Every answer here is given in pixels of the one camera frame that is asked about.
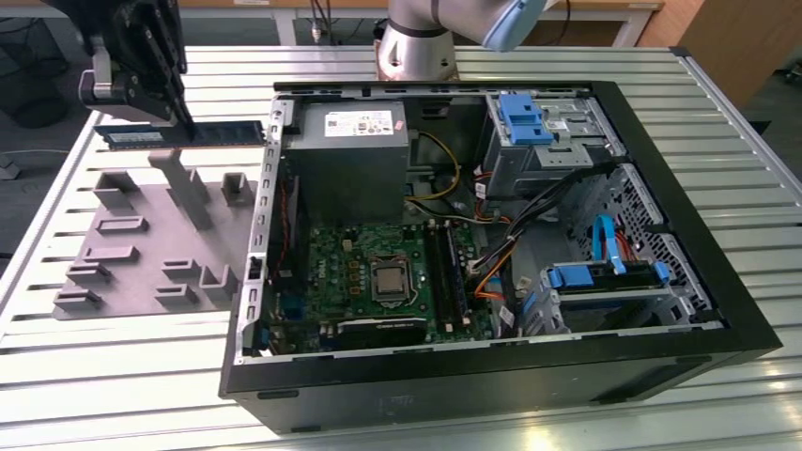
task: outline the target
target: green circuit board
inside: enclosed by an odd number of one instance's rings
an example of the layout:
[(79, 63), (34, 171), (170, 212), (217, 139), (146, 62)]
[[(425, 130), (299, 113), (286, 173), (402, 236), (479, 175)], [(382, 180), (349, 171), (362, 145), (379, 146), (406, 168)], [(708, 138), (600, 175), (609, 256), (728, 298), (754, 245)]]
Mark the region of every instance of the green circuit board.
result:
[[(473, 308), (470, 325), (445, 331), (430, 284), (423, 240), (425, 225), (363, 225), (314, 228), (310, 236), (309, 289), (303, 300), (306, 330), (290, 328), (295, 352), (329, 350), (319, 342), (319, 325), (341, 320), (413, 316), (427, 320), (427, 343), (487, 339), (491, 335), (487, 309)], [(461, 261), (475, 258), (477, 249), (469, 226), (453, 228)], [(409, 268), (409, 286), (414, 301), (389, 308), (374, 299), (371, 263), (395, 258)], [(483, 300), (469, 298), (471, 306)]]

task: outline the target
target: ram slot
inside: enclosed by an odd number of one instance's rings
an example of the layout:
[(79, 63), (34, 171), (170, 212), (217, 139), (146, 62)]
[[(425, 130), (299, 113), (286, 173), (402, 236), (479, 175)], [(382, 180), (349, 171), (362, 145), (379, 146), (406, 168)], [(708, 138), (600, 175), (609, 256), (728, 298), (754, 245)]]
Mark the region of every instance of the ram slot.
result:
[(470, 324), (469, 313), (470, 309), (467, 306), (467, 296), (465, 295), (465, 279), (463, 279), (463, 270), (461, 268), (461, 256), (457, 251), (457, 243), (454, 242), (454, 233), (451, 231), (451, 227), (445, 227), (442, 229), (442, 233), (445, 235), (445, 243), (449, 247), (446, 261), (446, 275), (449, 289), (451, 291), (451, 299), (457, 304), (457, 309), (459, 313), (459, 321), (463, 326)]
[(441, 231), (433, 226), (423, 233), (423, 250), (426, 252), (426, 267), (429, 270), (429, 280), (431, 282), (431, 292), (435, 301), (435, 317), (438, 319), (438, 328), (443, 332), (454, 332), (457, 322), (457, 308), (451, 299), (451, 292), (447, 289), (447, 275), (445, 256), (442, 253)]

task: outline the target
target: cpu socket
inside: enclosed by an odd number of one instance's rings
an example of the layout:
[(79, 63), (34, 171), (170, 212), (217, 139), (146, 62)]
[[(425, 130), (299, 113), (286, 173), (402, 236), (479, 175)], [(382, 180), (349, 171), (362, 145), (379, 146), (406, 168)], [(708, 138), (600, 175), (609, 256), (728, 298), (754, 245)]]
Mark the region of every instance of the cpu socket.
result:
[(410, 260), (405, 256), (371, 258), (371, 293), (374, 302), (397, 308), (410, 302)]

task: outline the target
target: yellow wire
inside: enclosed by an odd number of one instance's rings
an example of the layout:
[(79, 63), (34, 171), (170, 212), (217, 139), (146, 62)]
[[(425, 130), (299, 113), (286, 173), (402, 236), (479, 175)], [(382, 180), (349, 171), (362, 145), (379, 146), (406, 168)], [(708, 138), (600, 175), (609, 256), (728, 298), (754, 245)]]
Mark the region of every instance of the yellow wire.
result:
[(454, 151), (435, 137), (434, 134), (431, 134), (430, 132), (419, 132), (419, 134), (426, 136), (429, 139), (431, 139), (435, 142), (435, 144), (438, 146), (441, 146), (442, 150), (449, 154), (449, 158), (451, 159), (451, 162), (454, 162), (454, 181), (451, 181), (451, 186), (449, 186), (449, 188), (446, 188), (439, 193), (429, 194), (429, 195), (413, 195), (413, 196), (407, 197), (407, 200), (433, 200), (433, 199), (438, 199), (438, 198), (443, 197), (445, 195), (450, 194), (459, 186), (459, 184), (461, 184), (461, 164), (457, 161), (457, 156), (454, 155)]
[(487, 285), (487, 282), (490, 281), (490, 278), (493, 277), (493, 274), (497, 273), (497, 271), (499, 270), (499, 268), (505, 264), (506, 260), (513, 255), (513, 251), (514, 250), (515, 250), (515, 244), (513, 244), (513, 247), (510, 247), (510, 250), (506, 252), (505, 256), (502, 258), (499, 258), (499, 261), (497, 261), (497, 264), (493, 265), (493, 268), (490, 269), (490, 272), (487, 273), (487, 276), (485, 277), (483, 281), (479, 283), (479, 285), (477, 286), (477, 289), (474, 290), (474, 296), (479, 296), (482, 294), (482, 288), (485, 288), (485, 285)]

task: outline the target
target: robotic arm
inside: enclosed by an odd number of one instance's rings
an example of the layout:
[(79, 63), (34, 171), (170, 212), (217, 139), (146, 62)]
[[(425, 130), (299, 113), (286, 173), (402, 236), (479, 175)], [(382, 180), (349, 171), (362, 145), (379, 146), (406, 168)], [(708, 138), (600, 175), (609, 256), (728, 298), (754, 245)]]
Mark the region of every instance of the robotic arm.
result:
[[(151, 122), (164, 142), (193, 142), (197, 127), (181, 74), (187, 55), (177, 0), (43, 0), (78, 27), (92, 70), (79, 97), (92, 109)], [(557, 0), (391, 0), (379, 68), (389, 80), (447, 80), (457, 74), (451, 32), (495, 51), (525, 40)]]
[(79, 97), (92, 109), (151, 122), (170, 142), (193, 141), (181, 74), (187, 55), (177, 0), (44, 0), (71, 18), (92, 70)]
[(497, 52), (521, 45), (557, 0), (390, 0), (379, 47), (387, 80), (447, 80), (457, 74), (451, 32)]

